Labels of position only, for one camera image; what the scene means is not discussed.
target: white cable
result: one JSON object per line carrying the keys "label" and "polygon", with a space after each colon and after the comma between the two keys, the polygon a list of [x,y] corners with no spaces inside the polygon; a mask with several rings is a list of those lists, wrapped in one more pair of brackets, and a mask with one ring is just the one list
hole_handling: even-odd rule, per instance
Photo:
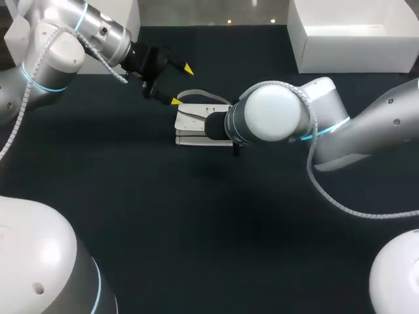
{"label": "white cable", "polygon": [[341,203],[336,201],[334,198],[332,198],[330,195],[328,195],[328,193],[324,191],[324,189],[318,183],[318,181],[316,180],[313,174],[313,158],[314,158],[314,153],[316,152],[317,141],[319,137],[319,126],[318,126],[317,116],[314,110],[311,108],[310,103],[308,102],[307,97],[305,96],[304,92],[300,90],[299,88],[285,82],[268,81],[268,82],[258,83],[252,86],[251,88],[249,88],[248,90],[244,92],[244,94],[240,97],[240,99],[245,98],[247,95],[249,95],[251,92],[255,91],[256,89],[260,88],[261,86],[271,85],[271,84],[280,85],[291,90],[295,95],[297,95],[301,99],[301,101],[306,105],[308,111],[310,112],[310,118],[313,125],[313,140],[312,140],[312,144],[310,146],[310,150],[308,152],[308,157],[307,157],[307,173],[314,187],[319,191],[319,193],[327,201],[332,203],[335,207],[339,208],[341,211],[344,211],[345,213],[348,213],[349,215],[359,217],[359,218],[386,220],[386,219],[397,219],[397,218],[408,218],[408,217],[419,216],[419,211],[410,211],[410,212],[395,213],[395,214],[360,213],[359,211],[354,211],[350,208],[347,208],[346,206],[342,205]]}
{"label": "white cable", "polygon": [[79,32],[76,32],[74,29],[70,29],[70,28],[66,28],[66,27],[62,27],[59,25],[54,24],[57,29],[51,34],[50,38],[48,39],[48,41],[45,44],[45,47],[43,49],[43,51],[41,52],[41,54],[39,55],[36,63],[35,63],[35,67],[33,69],[31,78],[29,80],[29,82],[27,83],[26,89],[25,89],[25,94],[24,94],[24,98],[22,100],[22,104],[20,106],[20,110],[18,113],[18,118],[16,119],[16,123],[14,124],[12,133],[10,134],[9,138],[7,139],[6,145],[3,147],[3,149],[0,152],[0,161],[3,159],[3,157],[6,155],[6,153],[8,152],[9,148],[12,146],[14,139],[16,138],[16,135],[19,132],[20,126],[22,124],[22,120],[24,118],[25,112],[26,112],[26,107],[27,107],[27,103],[29,101],[29,97],[31,95],[31,91],[32,91],[32,87],[33,84],[35,82],[35,77],[38,73],[38,70],[46,56],[46,53],[49,51],[50,47],[52,46],[52,44],[54,43],[54,41],[64,32],[70,33],[73,36],[75,35],[86,47],[87,49],[89,49],[93,55],[95,55],[95,57],[97,57],[97,59],[99,59],[99,61],[106,67],[106,69],[110,72],[110,74],[112,74],[117,80],[119,80],[121,83],[126,84],[128,83],[128,81],[123,78],[122,76],[120,76],[118,73],[116,73],[110,66],[109,64],[104,60],[104,58],[99,54],[99,52],[87,41],[87,39],[85,39]]}

